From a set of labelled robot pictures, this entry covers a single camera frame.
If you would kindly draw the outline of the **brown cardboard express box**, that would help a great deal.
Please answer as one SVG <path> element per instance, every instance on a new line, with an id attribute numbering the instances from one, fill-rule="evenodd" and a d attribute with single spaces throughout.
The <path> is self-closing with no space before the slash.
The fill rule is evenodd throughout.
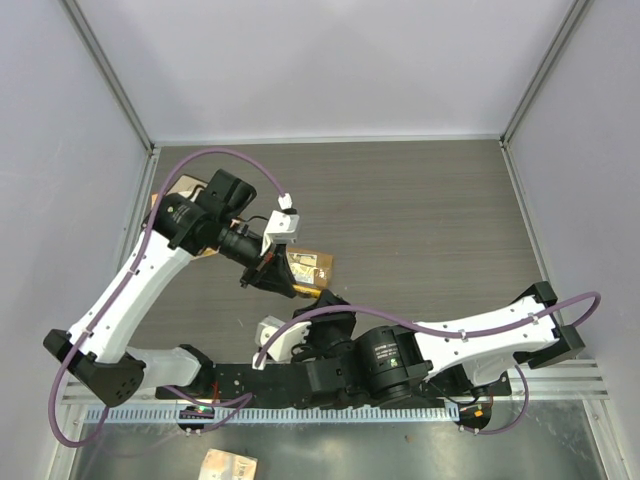
<path id="1" fill-rule="evenodd" d="M 297 285 L 323 290 L 329 287 L 334 256 L 302 248 L 288 248 L 287 261 Z"/>

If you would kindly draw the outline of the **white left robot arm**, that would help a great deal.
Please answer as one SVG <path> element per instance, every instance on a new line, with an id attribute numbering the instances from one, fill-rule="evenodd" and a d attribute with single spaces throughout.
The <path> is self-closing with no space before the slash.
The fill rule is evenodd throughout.
<path id="1" fill-rule="evenodd" d="M 109 408 L 140 389 L 165 386 L 205 397 L 214 382 L 214 364 L 205 354 L 188 344 L 136 349 L 130 340 L 171 280 L 208 250 L 243 267 L 243 287 L 295 297 L 286 253 L 297 240 L 300 216 L 284 195 L 257 234 L 241 218 L 256 196 L 252 185 L 220 169 L 208 183 L 195 180 L 188 190 L 172 188 L 158 197 L 114 280 L 69 330 L 51 330 L 45 348 Z"/>

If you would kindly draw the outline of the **yellow utility knife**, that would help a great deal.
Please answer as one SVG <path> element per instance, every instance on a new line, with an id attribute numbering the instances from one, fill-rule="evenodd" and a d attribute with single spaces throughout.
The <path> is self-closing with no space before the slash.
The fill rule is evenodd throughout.
<path id="1" fill-rule="evenodd" d="M 296 295 L 301 298 L 318 298 L 322 293 L 320 289 L 304 285 L 295 285 L 294 290 Z"/>

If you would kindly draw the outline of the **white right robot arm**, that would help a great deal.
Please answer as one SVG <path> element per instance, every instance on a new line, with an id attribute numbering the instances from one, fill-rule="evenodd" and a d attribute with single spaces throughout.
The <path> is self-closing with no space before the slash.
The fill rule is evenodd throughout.
<path id="1" fill-rule="evenodd" d="M 326 293 L 306 309 L 308 333 L 291 360 L 308 363 L 311 379 L 322 393 L 335 393 L 337 407 L 399 404 L 419 386 L 477 399 L 514 366 L 543 368 L 584 350 L 577 325 L 555 317 L 570 304 L 538 282 L 491 312 L 431 324 L 393 320 L 355 337 L 356 310 Z"/>

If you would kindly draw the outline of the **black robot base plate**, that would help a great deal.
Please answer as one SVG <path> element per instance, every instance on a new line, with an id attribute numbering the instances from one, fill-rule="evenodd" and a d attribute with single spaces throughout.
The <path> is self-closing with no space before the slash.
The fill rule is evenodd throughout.
<path id="1" fill-rule="evenodd" d="M 262 409 L 347 409 L 363 406 L 384 409 L 437 406 L 446 397 L 466 402 L 471 388 L 462 380 L 462 369 L 455 367 L 427 381 L 422 378 L 372 392 L 365 377 L 350 364 L 338 359 L 304 363 L 269 364 L 254 370 L 248 364 L 218 364 L 209 385 L 201 393 L 180 389 L 188 396 L 228 401 L 243 394 L 253 395 L 251 408 Z"/>

